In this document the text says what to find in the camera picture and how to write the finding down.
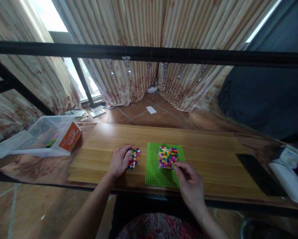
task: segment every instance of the clear plastic storage box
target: clear plastic storage box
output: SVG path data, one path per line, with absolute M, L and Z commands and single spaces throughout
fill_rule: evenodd
M 81 132 L 73 116 L 42 116 L 27 130 L 24 138 L 28 140 L 10 154 L 70 155 Z

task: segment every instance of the colorful building blocks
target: colorful building blocks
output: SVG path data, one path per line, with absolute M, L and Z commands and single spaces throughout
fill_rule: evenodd
M 139 159 L 140 149 L 135 149 L 134 147 L 129 148 L 127 152 L 131 150 L 132 155 L 130 156 L 129 162 L 128 162 L 128 169 L 131 171 L 135 168 L 136 164 L 138 163 L 137 160 Z
M 179 160 L 178 149 L 159 147 L 158 152 L 159 168 L 173 169 L 173 163 Z

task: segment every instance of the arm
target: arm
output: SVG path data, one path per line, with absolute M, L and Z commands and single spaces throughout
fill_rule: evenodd
M 182 198 L 200 227 L 211 239 L 229 239 L 225 231 L 214 221 L 204 202 L 204 181 L 185 162 L 174 163 Z
M 95 238 L 105 210 L 110 191 L 117 179 L 128 166 L 131 145 L 116 148 L 111 158 L 109 170 L 85 204 L 66 227 L 61 238 Z

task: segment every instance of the green lego baseplate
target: green lego baseplate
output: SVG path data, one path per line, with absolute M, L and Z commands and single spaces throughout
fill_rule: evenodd
M 154 187 L 179 188 L 179 181 L 174 170 L 159 168 L 159 147 L 177 148 L 179 160 L 184 161 L 184 152 L 181 145 L 148 143 L 147 166 L 145 184 Z

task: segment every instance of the striped curtain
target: striped curtain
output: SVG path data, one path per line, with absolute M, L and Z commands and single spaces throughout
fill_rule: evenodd
M 53 42 L 32 9 L 24 0 L 0 0 L 0 40 Z M 56 115 L 81 108 L 60 57 L 0 55 L 0 62 Z M 42 115 L 15 90 L 1 93 L 0 141 L 27 129 Z
M 53 0 L 78 44 L 239 50 L 276 0 Z M 112 105 L 140 100 L 156 74 L 163 98 L 189 112 L 202 100 L 224 66 L 211 66 L 200 82 L 201 66 L 85 59 L 104 99 Z
M 0 40 L 53 42 L 28 1 L 0 0 Z M 61 57 L 0 55 L 0 62 L 56 115 L 81 108 Z
M 161 47 L 241 50 L 275 2 L 167 1 Z M 201 78 L 201 66 L 187 64 L 178 80 L 180 64 L 169 64 L 165 77 L 162 74 L 163 66 L 164 63 L 159 64 L 160 95 L 176 109 L 185 112 L 201 102 L 225 67 L 213 65 Z
M 77 44 L 160 46 L 165 1 L 53 0 Z M 104 100 L 129 105 L 143 98 L 157 69 L 146 62 L 84 59 Z

